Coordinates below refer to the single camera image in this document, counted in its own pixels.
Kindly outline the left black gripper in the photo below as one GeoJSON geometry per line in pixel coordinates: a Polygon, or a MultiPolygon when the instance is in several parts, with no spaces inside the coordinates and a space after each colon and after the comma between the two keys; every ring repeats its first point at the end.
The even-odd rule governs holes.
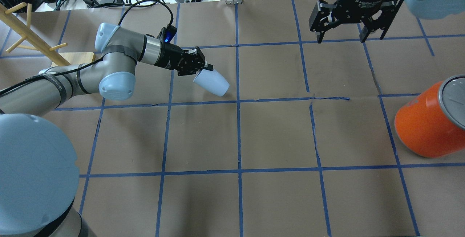
{"type": "Polygon", "coordinates": [[[154,65],[168,70],[176,70],[179,76],[193,75],[201,70],[214,70],[213,65],[206,63],[205,57],[198,47],[184,50],[167,42],[162,43],[161,52],[154,65]]]}

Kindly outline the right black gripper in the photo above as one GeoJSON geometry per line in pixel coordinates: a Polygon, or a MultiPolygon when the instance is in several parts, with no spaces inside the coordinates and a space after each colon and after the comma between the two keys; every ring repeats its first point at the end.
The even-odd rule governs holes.
{"type": "Polygon", "coordinates": [[[359,34],[360,42],[365,42],[377,30],[383,31],[379,37],[382,40],[402,4],[399,0],[336,0],[333,4],[319,0],[309,18],[309,27],[316,33],[318,44],[330,29],[360,22],[364,24],[359,34]]]}

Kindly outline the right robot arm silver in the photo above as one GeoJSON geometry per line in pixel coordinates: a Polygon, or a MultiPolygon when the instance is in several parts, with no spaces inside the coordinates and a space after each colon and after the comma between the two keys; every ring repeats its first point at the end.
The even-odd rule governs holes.
{"type": "Polygon", "coordinates": [[[465,10],[465,0],[336,0],[333,4],[319,0],[309,17],[309,29],[320,44],[329,30],[362,23],[360,42],[377,30],[382,30],[379,39],[383,40],[403,4],[420,19],[442,19],[465,10]]]}

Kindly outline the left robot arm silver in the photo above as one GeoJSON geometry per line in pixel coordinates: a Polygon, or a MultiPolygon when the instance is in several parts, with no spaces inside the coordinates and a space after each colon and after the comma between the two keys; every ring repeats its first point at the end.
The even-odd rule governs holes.
{"type": "Polygon", "coordinates": [[[81,95],[125,101],[134,94],[138,63],[204,79],[216,75],[199,47],[171,43],[176,29],[158,37],[102,23],[89,64],[51,67],[1,91],[1,236],[95,237],[76,206],[79,156],[67,128],[53,111],[81,95]]]}

